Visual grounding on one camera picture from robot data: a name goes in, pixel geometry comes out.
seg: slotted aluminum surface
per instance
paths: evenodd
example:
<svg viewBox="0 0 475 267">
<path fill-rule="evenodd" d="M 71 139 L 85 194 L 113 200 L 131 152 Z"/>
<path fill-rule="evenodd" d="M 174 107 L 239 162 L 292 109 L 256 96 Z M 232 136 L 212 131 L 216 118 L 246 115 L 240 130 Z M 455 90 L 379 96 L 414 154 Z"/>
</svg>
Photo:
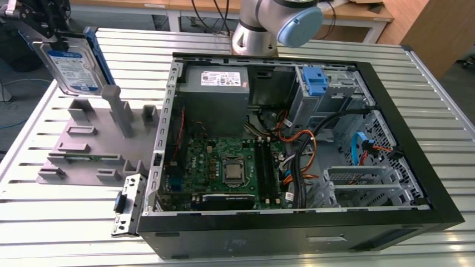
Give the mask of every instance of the slotted aluminum surface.
<svg viewBox="0 0 475 267">
<path fill-rule="evenodd" d="M 132 107 L 160 107 L 174 51 L 230 51 L 227 37 L 210 34 L 100 29 L 97 37 L 123 88 L 121 97 Z M 380 252 L 163 261 L 140 238 L 109 236 L 119 188 L 35 183 L 36 172 L 69 119 L 72 98 L 53 83 L 0 165 L 0 266 L 475 266 L 475 143 L 464 130 L 463 116 L 455 114 L 458 109 L 447 108 L 440 100 L 447 99 L 444 92 L 427 82 L 428 74 L 420 73 L 422 65 L 398 46 L 319 41 L 303 48 L 279 47 L 279 54 L 372 64 L 466 223 Z M 95 107 L 107 105 L 97 97 L 91 98 L 91 103 Z"/>
</svg>

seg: cable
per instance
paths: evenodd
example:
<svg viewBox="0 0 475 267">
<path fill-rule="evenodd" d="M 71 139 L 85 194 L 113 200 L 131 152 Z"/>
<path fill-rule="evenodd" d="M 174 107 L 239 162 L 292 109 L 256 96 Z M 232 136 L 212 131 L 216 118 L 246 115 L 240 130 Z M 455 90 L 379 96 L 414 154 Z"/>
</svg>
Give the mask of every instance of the cable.
<svg viewBox="0 0 475 267">
<path fill-rule="evenodd" d="M 228 18 L 230 0 L 227 0 L 227 4 L 226 4 L 226 16 L 223 16 L 222 9 L 220 9 L 220 7 L 219 7 L 219 5 L 218 5 L 216 0 L 214 0 L 214 2 L 215 2 L 215 7 L 216 7 L 216 9 L 218 9 L 218 12 L 219 12 L 219 14 L 220 14 L 220 17 L 222 17 L 222 19 L 223 19 L 223 24 L 222 24 L 220 32 L 223 31 L 223 26 L 226 26 L 226 30 L 227 30 L 228 36 L 230 36 L 230 35 L 231 35 L 231 31 L 230 31 L 230 28 L 228 28 L 228 23 L 227 23 L 227 21 L 226 21 L 227 18 Z"/>
<path fill-rule="evenodd" d="M 366 134 L 363 132 L 356 132 L 354 134 L 354 137 L 351 139 L 351 160 L 354 162 L 354 165 L 358 166 L 358 140 L 362 139 L 362 147 L 364 150 L 368 149 L 368 146 L 374 146 L 374 140 L 368 139 L 368 137 L 366 136 Z"/>
<path fill-rule="evenodd" d="M 359 166 L 364 165 L 366 158 L 368 157 L 368 151 L 364 151 L 362 158 L 359 160 Z"/>
<path fill-rule="evenodd" d="M 12 128 L 23 123 L 27 122 L 28 119 L 24 119 L 23 121 L 17 122 L 16 124 L 12 124 L 12 125 L 5 125 L 5 126 L 0 126 L 0 129 L 7 129 L 7 128 Z"/>
<path fill-rule="evenodd" d="M 5 100 L 5 86 L 3 84 L 3 81 L 0 79 L 0 86 L 1 86 L 1 101 L 4 102 L 4 104 L 9 105 L 13 103 L 13 97 L 9 99 L 9 101 Z"/>
<path fill-rule="evenodd" d="M 304 174 L 304 178 L 306 179 L 311 179 L 311 178 L 319 178 L 319 176 L 318 175 L 314 175 L 314 174 Z M 292 175 L 288 175 L 287 177 L 286 177 L 286 179 L 283 180 L 283 182 L 282 182 L 282 184 L 283 185 L 288 185 L 291 182 L 294 181 L 294 179 L 292 179 Z"/>
<path fill-rule="evenodd" d="M 303 150 L 299 150 L 295 154 L 299 155 L 298 157 L 294 157 L 295 159 L 292 160 L 292 164 L 290 166 L 290 171 L 291 173 L 299 173 L 299 174 L 303 174 L 312 166 L 312 163 L 314 163 L 314 159 L 315 159 L 315 155 L 316 155 L 316 150 L 318 150 L 318 141 L 316 141 L 316 138 L 315 138 L 315 135 L 312 133 L 311 130 L 302 130 L 299 131 L 291 138 L 287 138 L 282 135 L 282 132 L 280 132 L 280 127 L 283 125 L 283 122 L 287 118 L 287 115 L 288 115 L 288 112 L 286 111 L 286 114 L 283 116 L 283 119 L 276 127 L 276 131 L 278 131 L 278 134 L 279 134 L 279 139 L 283 141 L 283 142 L 294 142 L 296 141 L 300 136 L 303 134 L 308 134 L 308 138 L 307 139 L 311 139 L 314 141 L 314 153 L 312 153 L 312 157 L 311 157 L 311 160 L 308 161 L 307 163 L 307 166 L 300 169 L 300 161 L 299 161 L 299 164 L 296 165 L 295 164 L 295 159 L 299 159 L 300 158 L 300 155 L 303 153 Z M 295 190 L 294 190 L 294 195 L 296 195 L 296 200 L 292 202 L 292 208 L 304 208 L 306 207 L 306 198 L 307 198 L 307 189 L 306 189 L 306 183 L 304 183 L 304 177 L 300 175 L 296 177 L 296 179 L 294 179 L 294 183 L 295 183 Z"/>
<path fill-rule="evenodd" d="M 12 83 L 23 82 L 23 81 L 43 81 L 43 82 L 51 83 L 51 81 L 48 81 L 45 79 L 20 79 L 20 80 L 15 80 L 15 81 L 7 82 L 3 85 L 11 85 Z"/>
<path fill-rule="evenodd" d="M 322 38 L 319 38 L 319 40 L 324 40 L 324 39 L 332 34 L 334 29 L 335 29 L 335 25 L 336 25 L 336 12 L 335 12 L 335 8 L 334 8 L 334 6 L 332 6 L 332 4 L 330 3 L 328 0 L 327 0 L 326 2 L 327 2 L 327 4 L 330 5 L 330 7 L 332 8 L 334 15 L 332 15 L 332 22 L 331 22 L 331 24 L 330 24 L 327 34 L 326 34 Z"/>
<path fill-rule="evenodd" d="M 260 135 L 263 135 L 263 136 L 268 136 L 270 135 L 270 133 L 267 133 L 267 132 L 262 132 L 259 129 L 258 129 L 258 127 L 255 127 L 255 125 L 252 124 L 252 123 L 250 123 L 250 122 L 244 122 L 244 125 L 247 125 L 247 126 L 250 126 L 250 127 L 252 127 L 254 128 L 254 130 L 260 134 Z"/>
<path fill-rule="evenodd" d="M 175 147 L 175 152 L 174 156 L 171 157 L 170 162 L 175 161 L 176 154 L 179 153 L 179 146 L 180 146 L 180 141 L 182 141 L 182 134 L 183 134 L 183 129 L 186 127 L 186 108 L 182 109 L 182 125 L 180 125 L 180 132 L 178 133 L 178 138 L 176 138 L 176 147 Z"/>
<path fill-rule="evenodd" d="M 208 25 L 206 24 L 200 14 L 199 14 L 199 10 L 196 9 L 196 4 L 195 4 L 195 0 L 192 0 L 192 5 L 194 5 L 194 10 L 195 10 L 195 14 L 196 14 L 196 17 L 199 18 L 202 24 L 204 25 L 204 27 L 211 31 L 214 32 L 214 30 L 208 27 Z"/>
<path fill-rule="evenodd" d="M 384 150 L 386 152 L 392 152 L 392 149 L 387 149 L 386 147 L 382 146 L 374 146 L 372 148 L 378 150 Z"/>
<path fill-rule="evenodd" d="M 319 132 L 327 127 L 327 125 L 335 120 L 339 119 L 342 116 L 354 114 L 354 115 L 364 115 L 371 112 L 371 109 L 368 108 L 356 108 L 346 111 L 336 112 L 331 114 L 328 117 L 326 117 L 320 123 L 316 125 L 316 127 L 312 130 L 314 136 L 318 136 Z M 311 141 L 311 137 L 307 136 L 306 140 L 303 141 L 298 151 L 296 155 L 300 155 Z M 296 156 L 292 160 L 292 165 L 291 165 L 291 174 L 294 176 L 294 182 L 295 185 L 299 187 L 299 194 L 298 194 L 298 202 L 299 202 L 299 208 L 304 209 L 306 208 L 306 197 L 307 197 L 307 190 L 306 190 L 306 183 L 304 183 L 304 177 L 303 173 L 300 171 L 300 156 Z"/>
<path fill-rule="evenodd" d="M 263 135 L 259 131 L 256 131 L 252 127 L 250 127 L 246 123 L 244 123 L 244 128 L 256 136 L 256 137 L 266 137 L 266 135 Z"/>
<path fill-rule="evenodd" d="M 264 120 L 262 118 L 262 107 L 259 108 L 258 110 L 258 114 L 256 114 L 256 117 L 258 117 L 258 121 L 260 123 L 260 126 L 263 127 L 263 129 L 268 132 L 271 138 L 275 140 L 276 139 L 276 136 L 275 134 L 272 133 L 272 130 L 267 127 L 266 123 L 264 123 Z"/>
<path fill-rule="evenodd" d="M 15 80 L 15 81 L 3 83 L 3 80 L 0 79 L 1 101 L 4 102 L 4 104 L 9 105 L 9 104 L 12 104 L 13 101 L 15 101 L 13 97 L 11 98 L 9 101 L 5 100 L 5 86 L 7 86 L 7 85 L 11 85 L 12 83 L 23 82 L 23 81 L 43 81 L 43 82 L 51 83 L 51 81 L 48 81 L 48 80 L 45 80 L 45 79 L 19 79 L 19 80 Z"/>
<path fill-rule="evenodd" d="M 303 153 L 302 155 L 303 156 L 308 156 L 308 155 L 311 155 L 314 153 L 314 151 L 312 152 L 307 152 L 307 153 Z M 292 160 L 292 158 L 295 158 L 295 154 L 292 155 L 292 156 L 290 156 L 288 158 L 286 158 L 282 162 L 280 162 L 280 164 L 279 164 L 279 169 L 283 171 L 283 167 L 290 163 L 290 161 Z"/>
</svg>

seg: power supply label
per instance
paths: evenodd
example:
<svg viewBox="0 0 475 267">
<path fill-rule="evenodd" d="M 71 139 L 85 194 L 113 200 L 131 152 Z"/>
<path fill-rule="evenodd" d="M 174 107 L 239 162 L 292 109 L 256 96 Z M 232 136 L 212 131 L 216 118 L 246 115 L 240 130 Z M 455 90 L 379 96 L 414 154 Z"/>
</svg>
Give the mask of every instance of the power supply label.
<svg viewBox="0 0 475 267">
<path fill-rule="evenodd" d="M 204 71 L 202 72 L 202 85 L 206 86 L 242 86 L 239 72 Z"/>
<path fill-rule="evenodd" d="M 80 53 L 48 51 L 48 55 L 68 86 L 79 91 L 99 90 L 91 73 L 91 64 Z"/>
</svg>

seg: blue drive bay latch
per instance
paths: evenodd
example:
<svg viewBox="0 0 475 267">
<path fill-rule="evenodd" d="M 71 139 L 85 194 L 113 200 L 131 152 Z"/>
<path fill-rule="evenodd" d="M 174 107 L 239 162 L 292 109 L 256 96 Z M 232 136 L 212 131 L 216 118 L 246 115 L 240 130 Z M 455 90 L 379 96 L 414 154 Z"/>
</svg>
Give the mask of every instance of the blue drive bay latch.
<svg viewBox="0 0 475 267">
<path fill-rule="evenodd" d="M 328 89 L 328 77 L 320 67 L 303 67 L 303 76 L 311 96 L 323 96 Z"/>
</svg>

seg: motherboard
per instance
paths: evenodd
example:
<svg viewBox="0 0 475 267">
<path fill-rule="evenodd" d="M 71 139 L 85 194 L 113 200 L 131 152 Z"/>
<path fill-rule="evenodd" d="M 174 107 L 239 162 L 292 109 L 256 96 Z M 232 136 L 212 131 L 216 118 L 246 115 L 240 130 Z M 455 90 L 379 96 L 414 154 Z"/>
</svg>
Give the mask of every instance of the motherboard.
<svg viewBox="0 0 475 267">
<path fill-rule="evenodd" d="M 172 210 L 280 209 L 279 142 L 190 139 L 186 174 L 168 176 L 162 202 Z"/>
</svg>

